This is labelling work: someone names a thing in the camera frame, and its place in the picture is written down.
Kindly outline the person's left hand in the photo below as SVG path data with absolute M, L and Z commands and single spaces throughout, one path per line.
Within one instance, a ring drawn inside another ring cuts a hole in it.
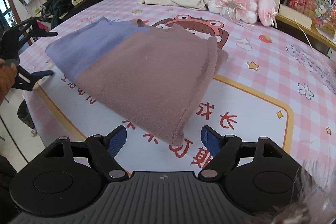
M 1 59 L 0 69 L 0 102 L 3 102 L 5 96 L 15 83 L 15 77 L 17 76 L 17 67 L 15 64 L 5 65 L 5 60 Z

